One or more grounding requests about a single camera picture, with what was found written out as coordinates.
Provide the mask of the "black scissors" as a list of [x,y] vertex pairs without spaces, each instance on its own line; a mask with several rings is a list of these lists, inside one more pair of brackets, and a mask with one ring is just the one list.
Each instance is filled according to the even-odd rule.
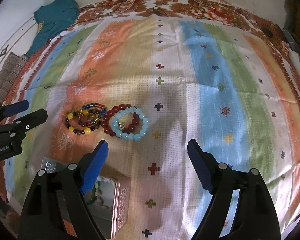
[[154,6],[154,7],[152,8],[152,11],[153,11],[153,13],[156,14],[157,16],[160,16],[160,17],[166,16],[166,12],[164,12],[164,10],[163,10],[161,7],[159,7],[159,6]]

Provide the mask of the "striped colourful cloth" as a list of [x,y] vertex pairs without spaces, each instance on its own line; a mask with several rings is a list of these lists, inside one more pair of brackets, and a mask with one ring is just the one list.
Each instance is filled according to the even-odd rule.
[[[261,172],[285,230],[300,213],[300,92],[291,70],[260,38],[187,17],[110,19],[62,33],[29,59],[7,97],[48,113],[6,162],[7,191],[22,205],[45,156],[77,162],[103,139],[103,172],[132,181],[117,239],[190,239],[211,199],[187,156],[195,139],[231,168]],[[141,108],[146,135],[71,133],[66,115],[89,103]]]

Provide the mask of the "teal garment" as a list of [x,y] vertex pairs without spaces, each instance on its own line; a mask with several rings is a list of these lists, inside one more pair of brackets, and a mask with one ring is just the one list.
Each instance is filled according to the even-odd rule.
[[27,57],[31,57],[47,42],[73,25],[79,16],[79,6],[75,0],[54,0],[48,5],[41,6],[33,16],[38,24],[38,30],[26,53]]

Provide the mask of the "grey striped pillow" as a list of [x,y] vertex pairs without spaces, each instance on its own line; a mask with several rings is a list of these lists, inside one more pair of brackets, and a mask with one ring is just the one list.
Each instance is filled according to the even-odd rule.
[[0,105],[5,101],[12,85],[28,61],[27,55],[17,56],[11,52],[0,71]]

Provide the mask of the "silver metal tin box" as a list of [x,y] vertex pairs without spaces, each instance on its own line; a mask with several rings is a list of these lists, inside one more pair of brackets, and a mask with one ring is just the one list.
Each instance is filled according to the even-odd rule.
[[112,239],[126,224],[131,180],[127,176],[99,175],[84,195],[88,209],[105,239]]

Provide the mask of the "floral red bed sheet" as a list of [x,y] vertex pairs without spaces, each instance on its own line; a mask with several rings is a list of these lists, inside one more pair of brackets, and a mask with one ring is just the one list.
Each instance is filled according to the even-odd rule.
[[[166,16],[163,18],[182,19],[187,17],[192,21],[205,20],[214,24],[236,27],[260,38],[271,48],[276,50],[289,63],[292,69],[290,77],[296,81],[297,90],[300,92],[300,78],[289,58],[290,50],[288,44],[284,40],[278,26],[273,22],[255,16],[244,9],[219,1],[107,0],[86,5],[85,7],[79,7],[79,16],[76,22],[47,42],[42,49],[38,50],[33,55],[37,55],[39,52],[43,51],[62,33],[77,28],[84,28],[110,19],[122,21],[128,18],[157,16],[152,11],[154,6],[159,6],[166,12]],[[8,49],[3,50],[0,56],[3,62],[5,62],[10,53],[11,52]],[[7,103],[7,97],[15,88],[25,66],[12,85],[12,88],[3,103]],[[145,117],[142,109],[129,104],[121,104],[114,106],[113,108],[107,108],[100,103],[89,103],[83,105],[77,111],[70,111],[66,115],[64,123],[66,128],[75,135],[89,135],[98,129],[102,129],[104,133],[111,137],[135,141],[139,141],[143,138],[149,127],[149,121]]]

